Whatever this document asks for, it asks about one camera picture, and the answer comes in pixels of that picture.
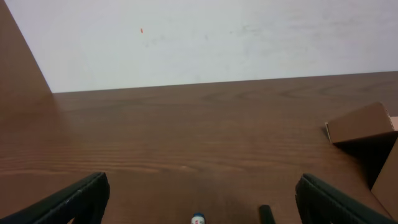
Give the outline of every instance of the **brown cardboard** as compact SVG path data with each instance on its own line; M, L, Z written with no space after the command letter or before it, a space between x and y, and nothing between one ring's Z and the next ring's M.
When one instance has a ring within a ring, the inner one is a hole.
M376 162L378 170L369 185L391 217L398 220L398 117L390 117L384 105L377 102L327 122L326 128L332 144L364 154L371 142L375 154L370 160L384 154Z
M49 95L35 58L6 3L0 0L0 122Z
M398 220L398 141L384 163L383 168L373 185L372 193L390 213Z
M326 128L333 144L396 131L387 110L380 102L335 118L326 123Z

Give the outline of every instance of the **wood grain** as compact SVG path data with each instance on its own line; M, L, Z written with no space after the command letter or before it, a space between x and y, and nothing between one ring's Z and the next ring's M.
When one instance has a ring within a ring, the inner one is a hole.
M50 88L6 3L0 0L0 122L47 95Z
M324 122L374 101L398 112L398 72L58 93L0 127L0 216L107 172L103 223L300 223L310 172L387 215Z

